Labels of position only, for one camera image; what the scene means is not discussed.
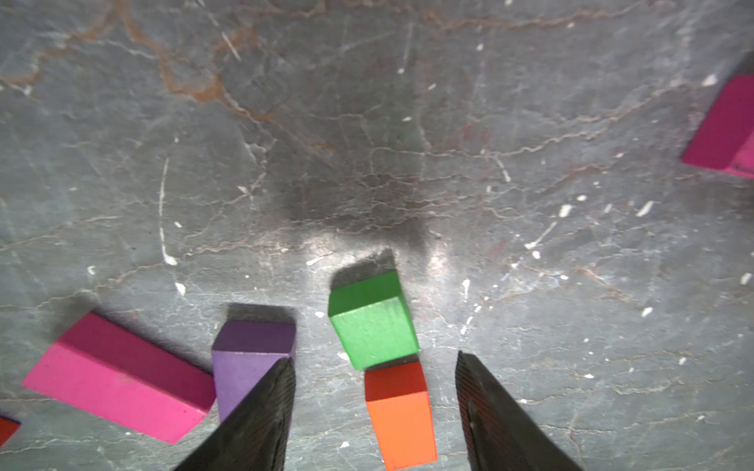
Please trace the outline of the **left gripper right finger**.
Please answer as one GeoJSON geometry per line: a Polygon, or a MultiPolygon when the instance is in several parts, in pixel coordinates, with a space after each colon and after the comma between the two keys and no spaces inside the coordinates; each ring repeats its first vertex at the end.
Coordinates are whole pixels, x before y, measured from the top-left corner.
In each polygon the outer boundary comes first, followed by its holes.
{"type": "Polygon", "coordinates": [[[455,379],[472,470],[580,470],[477,356],[458,354],[455,379]]]}

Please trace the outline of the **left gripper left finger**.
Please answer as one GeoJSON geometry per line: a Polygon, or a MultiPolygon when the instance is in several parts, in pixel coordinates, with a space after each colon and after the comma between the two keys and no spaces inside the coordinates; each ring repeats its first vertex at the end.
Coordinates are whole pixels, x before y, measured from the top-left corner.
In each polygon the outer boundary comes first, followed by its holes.
{"type": "Polygon", "coordinates": [[[217,430],[177,468],[282,470],[295,394],[294,362],[279,359],[217,430]]]}

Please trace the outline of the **purple rectangular block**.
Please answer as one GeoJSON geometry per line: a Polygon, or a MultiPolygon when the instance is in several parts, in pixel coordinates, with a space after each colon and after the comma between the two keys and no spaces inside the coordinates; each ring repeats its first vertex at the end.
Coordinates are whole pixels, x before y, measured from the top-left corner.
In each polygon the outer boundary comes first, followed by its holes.
{"type": "Polygon", "coordinates": [[[231,320],[212,345],[220,421],[224,421],[279,360],[295,357],[296,325],[231,320]]]}

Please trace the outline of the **green cube block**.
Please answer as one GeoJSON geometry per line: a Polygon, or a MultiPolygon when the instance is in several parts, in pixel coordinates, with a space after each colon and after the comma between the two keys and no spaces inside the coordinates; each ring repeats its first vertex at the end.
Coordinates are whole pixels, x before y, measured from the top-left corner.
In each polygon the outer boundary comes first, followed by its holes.
{"type": "Polygon", "coordinates": [[[415,355],[419,343],[396,271],[332,290],[328,318],[357,370],[415,355]]]}

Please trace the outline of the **magenta rectangular block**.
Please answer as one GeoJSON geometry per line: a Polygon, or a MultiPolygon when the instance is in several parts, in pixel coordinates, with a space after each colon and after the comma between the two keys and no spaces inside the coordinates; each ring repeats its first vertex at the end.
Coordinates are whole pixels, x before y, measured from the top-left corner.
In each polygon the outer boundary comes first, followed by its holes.
{"type": "Polygon", "coordinates": [[[728,81],[681,162],[745,178],[753,178],[753,76],[728,81]]]}

